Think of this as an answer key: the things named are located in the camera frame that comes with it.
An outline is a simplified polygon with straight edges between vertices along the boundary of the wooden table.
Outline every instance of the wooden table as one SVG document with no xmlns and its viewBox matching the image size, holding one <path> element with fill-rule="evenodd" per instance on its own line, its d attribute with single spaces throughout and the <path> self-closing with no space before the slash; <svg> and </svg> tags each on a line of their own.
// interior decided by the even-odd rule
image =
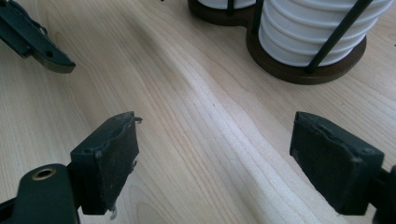
<svg viewBox="0 0 396 224">
<path fill-rule="evenodd" d="M 325 117 L 396 164 L 396 6 L 361 61 L 322 85 L 264 72 L 246 29 L 193 17 L 186 0 L 18 1 L 77 64 L 53 73 L 0 43 L 0 202 L 20 178 L 133 110 L 138 164 L 118 217 L 82 223 L 370 223 L 336 214 L 289 155 L 296 111 Z"/>
</svg>

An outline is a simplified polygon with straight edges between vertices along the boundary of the brown wooden base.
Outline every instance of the brown wooden base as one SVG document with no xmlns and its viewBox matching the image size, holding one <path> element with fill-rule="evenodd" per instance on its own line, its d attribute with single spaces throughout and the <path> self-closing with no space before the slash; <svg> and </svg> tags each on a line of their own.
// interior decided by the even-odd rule
<svg viewBox="0 0 396 224">
<path fill-rule="evenodd" d="M 247 27 L 247 50 L 253 60 L 266 72 L 282 80 L 304 85 L 314 85 L 335 80 L 347 73 L 363 56 L 367 40 L 364 38 L 343 60 L 332 65 L 318 67 L 307 74 L 304 67 L 294 67 L 278 62 L 262 48 L 259 36 L 251 32 L 255 7 L 235 9 L 228 16 L 225 9 L 214 9 L 202 5 L 198 0 L 188 0 L 190 12 L 200 19 L 223 26 Z"/>
</svg>

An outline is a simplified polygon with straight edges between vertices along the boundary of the ribbed container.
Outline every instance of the ribbed container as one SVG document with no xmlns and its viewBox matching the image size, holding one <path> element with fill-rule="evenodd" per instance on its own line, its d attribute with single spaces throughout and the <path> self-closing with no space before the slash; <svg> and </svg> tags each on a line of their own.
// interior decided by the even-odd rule
<svg viewBox="0 0 396 224">
<path fill-rule="evenodd" d="M 212 7 L 214 9 L 226 9 L 228 0 L 198 0 L 202 5 L 206 7 Z M 256 0 L 234 0 L 233 8 L 250 7 L 256 3 Z"/>
<path fill-rule="evenodd" d="M 375 25 L 393 0 L 374 0 L 319 66 L 344 59 Z M 259 39 L 275 60 L 297 67 L 309 65 L 356 0 L 265 0 Z"/>
</svg>

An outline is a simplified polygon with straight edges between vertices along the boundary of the light wood surface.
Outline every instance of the light wood surface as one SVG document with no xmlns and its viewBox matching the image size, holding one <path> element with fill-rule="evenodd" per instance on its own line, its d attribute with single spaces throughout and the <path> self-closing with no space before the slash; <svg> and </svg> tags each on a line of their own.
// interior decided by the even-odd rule
<svg viewBox="0 0 396 224">
<path fill-rule="evenodd" d="M 118 216 L 82 223 L 370 223 L 339 216 L 289 155 L 296 111 L 325 117 L 396 164 L 396 6 L 368 34 L 362 60 L 317 86 L 266 74 L 243 27 L 193 17 L 186 0 L 20 0 L 77 64 L 48 71 L 0 43 L 0 202 L 20 178 L 133 110 L 138 164 Z"/>
</svg>

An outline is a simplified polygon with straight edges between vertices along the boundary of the black tool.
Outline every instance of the black tool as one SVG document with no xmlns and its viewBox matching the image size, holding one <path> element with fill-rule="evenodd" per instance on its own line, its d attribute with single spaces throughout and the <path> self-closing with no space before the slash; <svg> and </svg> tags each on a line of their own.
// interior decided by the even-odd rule
<svg viewBox="0 0 396 224">
<path fill-rule="evenodd" d="M 76 66 L 50 41 L 47 30 L 12 0 L 0 0 L 0 38 L 22 58 L 32 55 L 51 71 L 71 73 Z"/>
<path fill-rule="evenodd" d="M 79 223 L 114 211 L 139 153 L 134 112 L 108 119 L 71 152 L 67 166 L 50 164 L 27 173 L 17 197 L 0 204 L 1 224 Z"/>
<path fill-rule="evenodd" d="M 382 151 L 322 117 L 297 112 L 290 155 L 339 214 L 362 216 L 371 203 L 373 223 L 396 223 L 396 166 L 390 173 L 381 168 Z"/>
</svg>

